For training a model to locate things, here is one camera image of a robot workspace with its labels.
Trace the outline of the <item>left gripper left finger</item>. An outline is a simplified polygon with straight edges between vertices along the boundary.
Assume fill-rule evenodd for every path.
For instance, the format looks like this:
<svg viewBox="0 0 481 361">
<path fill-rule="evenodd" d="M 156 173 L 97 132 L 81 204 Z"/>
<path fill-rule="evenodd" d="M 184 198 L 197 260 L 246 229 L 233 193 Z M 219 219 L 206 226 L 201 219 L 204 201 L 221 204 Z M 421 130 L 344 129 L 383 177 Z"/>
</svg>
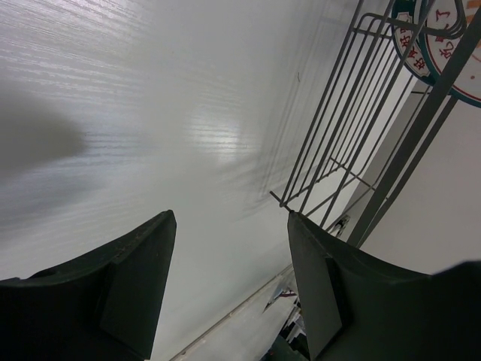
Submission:
<svg viewBox="0 0 481 361">
<path fill-rule="evenodd" d="M 3 360 L 149 360 L 177 223 L 163 211 L 29 278 L 1 282 Z"/>
</svg>

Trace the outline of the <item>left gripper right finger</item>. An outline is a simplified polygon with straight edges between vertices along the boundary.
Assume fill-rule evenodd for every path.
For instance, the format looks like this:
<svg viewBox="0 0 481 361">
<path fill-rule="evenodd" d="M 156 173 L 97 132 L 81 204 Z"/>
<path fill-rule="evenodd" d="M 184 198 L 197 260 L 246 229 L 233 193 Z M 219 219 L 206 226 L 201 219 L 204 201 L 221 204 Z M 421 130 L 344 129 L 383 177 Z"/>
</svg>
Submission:
<svg viewBox="0 0 481 361">
<path fill-rule="evenodd" d="M 313 360 L 478 360 L 480 263 L 427 275 L 377 259 L 297 212 L 289 246 Z"/>
</svg>

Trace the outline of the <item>orange sunburst plate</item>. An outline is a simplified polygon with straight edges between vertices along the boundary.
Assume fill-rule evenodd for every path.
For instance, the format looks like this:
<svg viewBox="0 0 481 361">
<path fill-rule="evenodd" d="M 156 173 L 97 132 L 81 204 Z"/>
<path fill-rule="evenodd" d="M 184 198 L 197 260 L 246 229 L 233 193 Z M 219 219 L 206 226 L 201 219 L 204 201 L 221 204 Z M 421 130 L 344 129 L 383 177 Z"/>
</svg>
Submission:
<svg viewBox="0 0 481 361">
<path fill-rule="evenodd" d="M 454 1 L 436 1 L 425 21 L 433 29 L 448 29 L 458 17 Z M 447 39 L 436 35 L 423 35 L 420 39 L 423 58 L 434 79 L 438 79 L 445 65 L 452 57 L 460 39 Z M 457 99 L 480 106 L 480 46 L 470 55 L 468 61 L 455 80 L 450 94 Z"/>
</svg>

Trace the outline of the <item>green rimmed white plate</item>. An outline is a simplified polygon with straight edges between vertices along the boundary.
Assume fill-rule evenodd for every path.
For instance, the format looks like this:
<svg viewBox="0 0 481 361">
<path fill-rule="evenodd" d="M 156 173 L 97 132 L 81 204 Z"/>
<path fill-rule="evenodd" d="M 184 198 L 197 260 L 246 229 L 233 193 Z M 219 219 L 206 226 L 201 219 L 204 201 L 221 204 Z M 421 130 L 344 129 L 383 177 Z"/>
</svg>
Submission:
<svg viewBox="0 0 481 361">
<path fill-rule="evenodd" d="M 420 8 L 420 1 L 397 0 L 392 7 L 392 18 L 406 23 L 418 23 Z M 411 30 L 395 26 L 394 44 L 399 57 L 404 55 L 404 51 L 406 50 L 412 35 L 413 32 Z M 404 61 L 404 66 L 422 82 L 429 86 L 434 85 L 435 79 L 431 75 L 423 58 L 419 46 L 419 39 L 416 39 L 416 42 L 410 48 L 409 54 Z"/>
</svg>

